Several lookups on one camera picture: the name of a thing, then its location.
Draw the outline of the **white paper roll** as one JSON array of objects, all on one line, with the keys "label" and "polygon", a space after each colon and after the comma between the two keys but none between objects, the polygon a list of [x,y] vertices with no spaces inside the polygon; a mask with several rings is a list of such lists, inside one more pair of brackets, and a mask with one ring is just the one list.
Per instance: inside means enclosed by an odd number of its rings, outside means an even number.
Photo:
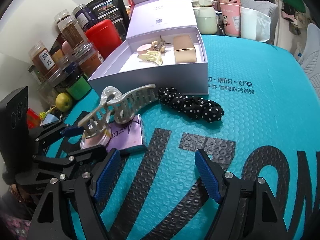
[{"label": "white paper roll", "polygon": [[240,8],[241,38],[258,42],[267,42],[270,39],[271,18],[262,12],[246,7]]}]

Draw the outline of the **gold wire hair clip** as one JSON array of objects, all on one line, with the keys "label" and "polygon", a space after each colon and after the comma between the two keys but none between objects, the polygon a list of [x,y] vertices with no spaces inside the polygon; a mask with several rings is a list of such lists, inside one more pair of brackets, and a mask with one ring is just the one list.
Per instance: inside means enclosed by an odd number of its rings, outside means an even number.
[{"label": "gold wire hair clip", "polygon": [[169,42],[166,42],[161,36],[159,40],[155,40],[151,42],[151,45],[153,47],[153,51],[160,52],[161,54],[165,53],[166,51],[166,45],[169,45]]}]

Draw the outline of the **grey leaf pattern cushion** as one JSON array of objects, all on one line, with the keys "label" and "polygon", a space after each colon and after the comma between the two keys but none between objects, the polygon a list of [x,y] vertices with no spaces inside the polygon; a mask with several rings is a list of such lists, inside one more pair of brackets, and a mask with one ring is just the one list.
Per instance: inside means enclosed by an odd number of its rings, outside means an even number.
[{"label": "grey leaf pattern cushion", "polygon": [[304,73],[310,80],[318,98],[320,96],[320,29],[310,23],[307,27],[307,39],[302,56],[299,59]]}]

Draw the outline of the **green label black jar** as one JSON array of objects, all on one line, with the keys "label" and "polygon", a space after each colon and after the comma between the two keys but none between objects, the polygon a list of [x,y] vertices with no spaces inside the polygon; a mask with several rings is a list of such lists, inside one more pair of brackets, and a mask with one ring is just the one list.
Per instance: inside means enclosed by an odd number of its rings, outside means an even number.
[{"label": "green label black jar", "polygon": [[89,85],[87,80],[81,76],[75,81],[75,83],[68,86],[66,90],[74,100],[79,101],[91,90],[91,88],[92,87]]}]

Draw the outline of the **cream hair claw clip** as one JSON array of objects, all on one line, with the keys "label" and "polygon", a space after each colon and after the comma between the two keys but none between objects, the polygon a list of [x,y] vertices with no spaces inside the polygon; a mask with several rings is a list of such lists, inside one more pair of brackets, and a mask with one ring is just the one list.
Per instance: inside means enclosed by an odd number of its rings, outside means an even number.
[{"label": "cream hair claw clip", "polygon": [[158,51],[147,51],[145,54],[138,55],[138,58],[143,61],[150,61],[158,66],[163,64],[162,55]]}]

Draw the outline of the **round pink compact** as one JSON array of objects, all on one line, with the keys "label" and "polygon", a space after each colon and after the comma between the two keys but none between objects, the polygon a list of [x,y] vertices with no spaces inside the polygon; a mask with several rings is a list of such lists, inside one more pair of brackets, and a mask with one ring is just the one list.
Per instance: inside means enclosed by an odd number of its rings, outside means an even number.
[{"label": "round pink compact", "polygon": [[148,51],[153,51],[153,47],[152,47],[152,45],[151,45],[150,43],[148,43],[148,44],[143,44],[143,45],[141,45],[141,46],[139,46],[139,47],[137,48],[137,53],[138,53],[139,55],[141,55],[141,54],[146,54]]}]

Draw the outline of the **black snack pouch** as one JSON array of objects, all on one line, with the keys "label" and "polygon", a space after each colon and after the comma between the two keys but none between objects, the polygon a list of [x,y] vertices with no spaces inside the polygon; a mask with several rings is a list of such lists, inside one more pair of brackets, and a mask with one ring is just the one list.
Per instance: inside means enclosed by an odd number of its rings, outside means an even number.
[{"label": "black snack pouch", "polygon": [[93,0],[87,3],[87,6],[98,22],[110,20],[121,40],[126,40],[130,20],[123,0]]}]

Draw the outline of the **purple signature palette box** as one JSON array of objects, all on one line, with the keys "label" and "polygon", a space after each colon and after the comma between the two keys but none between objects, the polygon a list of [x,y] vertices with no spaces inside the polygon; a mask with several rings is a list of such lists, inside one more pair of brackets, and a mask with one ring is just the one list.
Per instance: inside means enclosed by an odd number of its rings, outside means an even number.
[{"label": "purple signature palette box", "polygon": [[130,122],[123,125],[114,121],[110,127],[112,134],[106,146],[107,151],[116,148],[121,154],[132,154],[147,149],[144,123],[140,114],[135,115]]}]

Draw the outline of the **gold rectangular box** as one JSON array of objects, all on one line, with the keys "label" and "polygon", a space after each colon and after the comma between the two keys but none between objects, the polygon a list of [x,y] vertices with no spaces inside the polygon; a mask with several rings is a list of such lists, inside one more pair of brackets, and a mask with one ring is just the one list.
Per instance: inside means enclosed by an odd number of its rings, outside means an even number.
[{"label": "gold rectangular box", "polygon": [[196,50],[189,35],[175,36],[173,46],[176,63],[197,62]]}]

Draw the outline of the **yellow wrapped lollipop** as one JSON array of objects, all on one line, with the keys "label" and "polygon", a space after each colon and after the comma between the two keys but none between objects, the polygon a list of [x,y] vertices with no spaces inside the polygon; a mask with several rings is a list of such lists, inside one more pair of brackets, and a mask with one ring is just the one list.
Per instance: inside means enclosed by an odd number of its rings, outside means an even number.
[{"label": "yellow wrapped lollipop", "polygon": [[46,118],[46,116],[47,116],[48,114],[52,114],[52,113],[55,111],[55,109],[56,109],[56,105],[52,105],[52,106],[50,107],[50,109],[48,109],[48,111],[46,111],[46,112],[40,112],[40,113],[39,113],[40,119],[43,121],[43,120]]}]

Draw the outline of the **pastel gradient power bank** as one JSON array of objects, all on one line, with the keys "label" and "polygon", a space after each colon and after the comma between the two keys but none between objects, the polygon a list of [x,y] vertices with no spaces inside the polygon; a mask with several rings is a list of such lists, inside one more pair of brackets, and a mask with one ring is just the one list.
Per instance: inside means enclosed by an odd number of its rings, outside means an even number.
[{"label": "pastel gradient power bank", "polygon": [[41,126],[46,124],[51,124],[53,122],[57,122],[59,119],[53,114],[47,114],[43,121],[41,121]]}]

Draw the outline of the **clear pink blush compact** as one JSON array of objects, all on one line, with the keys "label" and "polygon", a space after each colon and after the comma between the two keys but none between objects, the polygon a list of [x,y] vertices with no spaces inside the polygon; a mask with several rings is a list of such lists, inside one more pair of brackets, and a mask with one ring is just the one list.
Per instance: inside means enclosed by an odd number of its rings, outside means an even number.
[{"label": "clear pink blush compact", "polygon": [[108,127],[106,128],[103,132],[92,136],[92,137],[86,137],[87,132],[84,131],[82,137],[81,137],[81,141],[80,141],[80,148],[81,149],[86,149],[86,148],[90,148],[93,146],[97,146],[97,145],[103,145],[106,146],[109,142],[109,140],[111,139],[111,128]]}]

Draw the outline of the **black polka dot scrunchie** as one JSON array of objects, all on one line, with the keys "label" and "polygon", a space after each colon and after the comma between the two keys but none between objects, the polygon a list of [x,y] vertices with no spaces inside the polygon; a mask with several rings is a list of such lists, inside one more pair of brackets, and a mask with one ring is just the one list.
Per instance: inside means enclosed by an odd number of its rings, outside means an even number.
[{"label": "black polka dot scrunchie", "polygon": [[199,96],[182,95],[173,87],[159,88],[157,93],[160,103],[193,120],[203,119],[211,123],[221,121],[224,116],[223,108],[215,101]]}]

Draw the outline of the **small dark lid jar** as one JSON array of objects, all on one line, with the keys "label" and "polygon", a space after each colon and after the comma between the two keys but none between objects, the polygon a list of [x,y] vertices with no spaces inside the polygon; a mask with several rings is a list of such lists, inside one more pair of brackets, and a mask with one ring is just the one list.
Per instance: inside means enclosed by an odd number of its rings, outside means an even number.
[{"label": "small dark lid jar", "polygon": [[48,82],[58,93],[64,93],[66,89],[62,83],[65,81],[66,77],[67,73],[59,67],[58,70],[48,79]]}]

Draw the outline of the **pearl grey hair claw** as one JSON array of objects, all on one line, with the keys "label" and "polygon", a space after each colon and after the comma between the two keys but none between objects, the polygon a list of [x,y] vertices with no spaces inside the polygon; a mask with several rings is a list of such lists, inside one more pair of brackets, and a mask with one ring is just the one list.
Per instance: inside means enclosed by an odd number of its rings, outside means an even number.
[{"label": "pearl grey hair claw", "polygon": [[156,85],[144,85],[126,93],[121,93],[116,87],[106,87],[100,97],[99,105],[78,122],[78,127],[84,129],[86,139],[103,133],[113,117],[114,121],[123,125],[131,121],[145,106],[155,102]]}]

